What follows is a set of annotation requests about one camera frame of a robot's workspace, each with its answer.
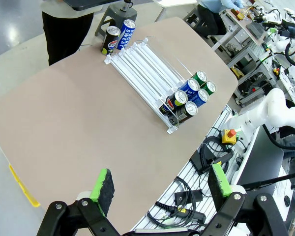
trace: soda can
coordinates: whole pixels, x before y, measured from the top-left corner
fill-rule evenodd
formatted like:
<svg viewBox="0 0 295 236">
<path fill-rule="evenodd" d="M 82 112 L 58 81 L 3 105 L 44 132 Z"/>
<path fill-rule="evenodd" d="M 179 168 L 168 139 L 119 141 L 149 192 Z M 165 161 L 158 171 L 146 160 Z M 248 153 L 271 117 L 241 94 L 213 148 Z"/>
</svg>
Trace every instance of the soda can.
<svg viewBox="0 0 295 236">
<path fill-rule="evenodd" d="M 118 37 L 120 35 L 120 29 L 116 26 L 109 26 L 106 30 L 106 35 L 102 45 L 102 54 L 107 55 L 114 51 L 115 45 L 118 42 Z"/>
<path fill-rule="evenodd" d="M 176 107 L 179 107 L 183 104 L 185 104 L 188 101 L 187 94 L 182 90 L 177 90 L 172 95 L 168 96 L 165 100 L 164 104 L 159 108 L 160 112 L 164 115 L 168 115 L 171 113 L 170 111 L 173 111 Z"/>
<path fill-rule="evenodd" d="M 123 25 L 121 27 L 121 35 L 116 46 L 117 49 L 121 50 L 122 48 L 127 46 L 135 28 L 136 23 L 133 20 L 124 20 Z"/>
<path fill-rule="evenodd" d="M 201 70 L 198 70 L 193 76 L 196 81 L 198 81 L 199 85 L 203 85 L 207 81 L 207 74 Z"/>
<path fill-rule="evenodd" d="M 205 84 L 201 86 L 201 88 L 207 91 L 209 95 L 215 93 L 216 91 L 215 83 L 213 83 L 211 80 L 208 80 Z"/>
<path fill-rule="evenodd" d="M 175 112 L 176 117 L 173 114 L 170 114 L 168 116 L 168 120 L 172 125 L 178 125 L 177 118 L 179 120 L 179 123 L 183 123 L 186 120 L 192 118 L 198 113 L 198 107 L 194 102 L 188 101 L 183 106 L 180 106 L 177 108 L 177 111 Z"/>
<path fill-rule="evenodd" d="M 190 98 L 191 102 L 194 102 L 197 107 L 202 106 L 209 100 L 208 92 L 204 89 L 199 89 L 198 93 L 196 93 L 193 97 Z"/>
<path fill-rule="evenodd" d="M 193 96 L 200 89 L 198 81 L 193 78 L 188 79 L 182 86 L 178 89 L 184 91 L 188 97 Z"/>
</svg>

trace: computer mouse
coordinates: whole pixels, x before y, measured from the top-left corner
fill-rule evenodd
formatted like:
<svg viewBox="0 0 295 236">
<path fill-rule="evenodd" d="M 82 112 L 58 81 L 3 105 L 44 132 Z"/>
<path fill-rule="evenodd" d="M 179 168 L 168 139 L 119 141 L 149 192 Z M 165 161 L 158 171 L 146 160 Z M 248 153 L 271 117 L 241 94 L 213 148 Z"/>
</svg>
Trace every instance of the computer mouse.
<svg viewBox="0 0 295 236">
<path fill-rule="evenodd" d="M 284 197 L 284 203 L 285 203 L 285 206 L 286 206 L 286 207 L 289 207 L 289 206 L 290 206 L 290 204 L 291 204 L 291 199 L 290 199 L 289 196 L 285 195 L 285 197 Z"/>
</svg>

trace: black pants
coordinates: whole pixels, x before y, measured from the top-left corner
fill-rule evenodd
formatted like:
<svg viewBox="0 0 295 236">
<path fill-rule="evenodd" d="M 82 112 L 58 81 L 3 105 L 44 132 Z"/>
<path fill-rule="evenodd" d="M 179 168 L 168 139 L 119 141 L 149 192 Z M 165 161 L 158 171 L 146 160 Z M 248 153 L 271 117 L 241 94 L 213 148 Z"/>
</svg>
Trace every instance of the black pants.
<svg viewBox="0 0 295 236">
<path fill-rule="evenodd" d="M 43 12 L 49 65 L 74 54 L 82 44 L 93 14 L 73 19 L 56 18 Z"/>
<path fill-rule="evenodd" d="M 195 32 L 202 37 L 208 35 L 225 35 L 226 28 L 221 16 L 218 13 L 213 13 L 209 9 L 198 5 L 198 12 L 205 22 L 206 26 L 199 26 Z"/>
</svg>

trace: red button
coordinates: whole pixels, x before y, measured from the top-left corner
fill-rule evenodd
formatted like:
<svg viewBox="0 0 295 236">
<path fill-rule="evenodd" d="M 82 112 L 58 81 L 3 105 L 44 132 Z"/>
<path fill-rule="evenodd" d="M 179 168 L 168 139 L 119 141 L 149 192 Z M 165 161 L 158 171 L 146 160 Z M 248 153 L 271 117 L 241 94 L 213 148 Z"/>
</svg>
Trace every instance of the red button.
<svg viewBox="0 0 295 236">
<path fill-rule="evenodd" d="M 233 137 L 234 135 L 236 135 L 236 131 L 234 129 L 231 129 L 227 134 L 227 136 L 230 138 Z"/>
</svg>

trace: screw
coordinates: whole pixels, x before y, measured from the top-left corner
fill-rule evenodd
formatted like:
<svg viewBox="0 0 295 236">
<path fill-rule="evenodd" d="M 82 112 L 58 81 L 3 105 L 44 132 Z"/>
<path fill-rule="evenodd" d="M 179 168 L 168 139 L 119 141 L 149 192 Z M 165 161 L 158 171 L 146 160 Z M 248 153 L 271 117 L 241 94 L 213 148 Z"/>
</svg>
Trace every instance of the screw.
<svg viewBox="0 0 295 236">
<path fill-rule="evenodd" d="M 239 200 L 239 199 L 241 199 L 241 196 L 239 194 L 235 194 L 234 198 L 235 198 L 235 200 Z"/>
<path fill-rule="evenodd" d="M 262 195 L 262 196 L 260 197 L 260 200 L 263 201 L 263 202 L 265 202 L 265 201 L 266 201 L 266 196 Z"/>
</svg>

